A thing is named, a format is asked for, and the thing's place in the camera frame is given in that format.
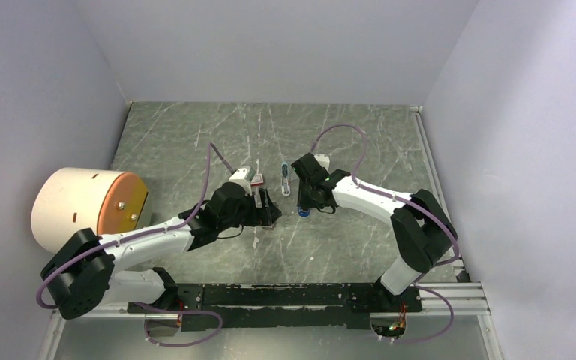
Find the white orange cylinder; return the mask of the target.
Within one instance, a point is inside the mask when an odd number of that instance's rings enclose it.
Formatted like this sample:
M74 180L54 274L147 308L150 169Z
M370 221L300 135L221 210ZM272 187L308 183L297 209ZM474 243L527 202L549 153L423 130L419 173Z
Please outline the white orange cylinder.
M125 233L152 222L146 183L132 172L65 167L43 184L31 210L37 243L56 253L77 231Z

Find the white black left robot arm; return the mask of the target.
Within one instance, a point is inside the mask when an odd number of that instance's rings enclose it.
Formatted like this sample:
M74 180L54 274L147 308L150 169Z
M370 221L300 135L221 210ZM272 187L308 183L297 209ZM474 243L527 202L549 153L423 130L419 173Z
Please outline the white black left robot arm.
M75 232L40 273L36 294L42 308L57 309L66 320L98 306L139 303L157 311L183 309L179 287L163 268L134 271L132 266L168 253L192 251L215 242L231 228L271 227L280 209L265 189L246 190L233 182L211 199L168 221L118 234Z

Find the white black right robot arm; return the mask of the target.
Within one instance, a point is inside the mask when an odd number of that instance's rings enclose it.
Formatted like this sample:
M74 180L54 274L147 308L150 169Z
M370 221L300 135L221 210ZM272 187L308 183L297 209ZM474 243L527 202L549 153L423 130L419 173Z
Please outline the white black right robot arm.
M298 208L334 214L351 209L391 225L398 256L377 279L375 302L394 310L404 291L458 249L458 236L437 198L428 190L401 193L364 183L350 172L329 172L329 159L307 153L291 165L298 176Z

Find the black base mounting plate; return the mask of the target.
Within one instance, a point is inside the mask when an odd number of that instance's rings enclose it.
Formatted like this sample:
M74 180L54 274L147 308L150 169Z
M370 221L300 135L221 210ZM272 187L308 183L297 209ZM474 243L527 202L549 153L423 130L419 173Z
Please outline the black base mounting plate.
M371 330L376 314L418 313L419 291L406 288L392 295L376 283L180 283L147 310L135 302L130 314L183 311L184 332L215 329L344 326Z

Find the white red staple box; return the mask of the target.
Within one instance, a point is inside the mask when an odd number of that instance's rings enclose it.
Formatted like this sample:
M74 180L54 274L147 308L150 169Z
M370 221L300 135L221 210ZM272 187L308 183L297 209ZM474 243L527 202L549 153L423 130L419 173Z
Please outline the white red staple box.
M263 188L265 186L265 179L262 173L256 173L250 180L252 188Z

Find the aluminium rail frame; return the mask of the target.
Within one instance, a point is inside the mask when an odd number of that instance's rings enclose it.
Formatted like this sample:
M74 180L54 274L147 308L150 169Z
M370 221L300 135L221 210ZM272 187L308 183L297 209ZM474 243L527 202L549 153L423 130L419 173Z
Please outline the aluminium rail frame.
M313 155L323 155L318 154L315 148L311 148L307 153L312 153ZM257 188L264 188L251 187L250 181L256 173L258 172L254 172L248 167L242 167L239 169L232 168L229 170L228 182L233 182L242 186L247 193L251 194L253 193L253 190ZM444 207L443 195L440 190L438 181L433 180L431 185L432 188L428 191L430 191L436 197L449 219L449 214ZM211 197L212 196L209 196L207 193L202 193L197 203L199 203L201 200L210 200ZM459 244L457 243L457 250L449 250L442 257L442 264L440 266L455 263L460 260L461 254ZM477 318L478 324L480 325L484 347L488 357L490 359L500 359L501 353L497 340L489 332L489 328L491 326L491 311L482 285L480 283L474 282L426 283L424 282L425 275L426 274L422 275L419 280L415 281L411 286L409 286L414 287L419 291L422 305L421 311L418 313L378 313L373 315L370 318L373 328L371 330L364 330L366 331L367 335L371 338L387 340L394 344L407 344L410 342L410 339L407 337L409 316L422 314L434 317L447 317L445 328L440 329L441 334L445 334L447 328L451 328L453 326L457 316L474 316ZM165 342L161 339L161 332L163 330L177 330L183 332L182 310L179 310L175 313L163 313L161 309L157 309L156 312L152 314L128 313L127 305L128 304L110 304L98 306L94 310L80 317L90 314L95 317L120 316L140 319L143 322L145 340L158 347L165 346ZM151 309L152 307L143 303L139 303L138 305L147 310ZM52 310L54 314L59 315L63 320L66 320L62 317L57 309L50 310ZM207 339L212 339L224 329L227 328L224 328L222 325L218 325L217 328L203 331L205 332Z

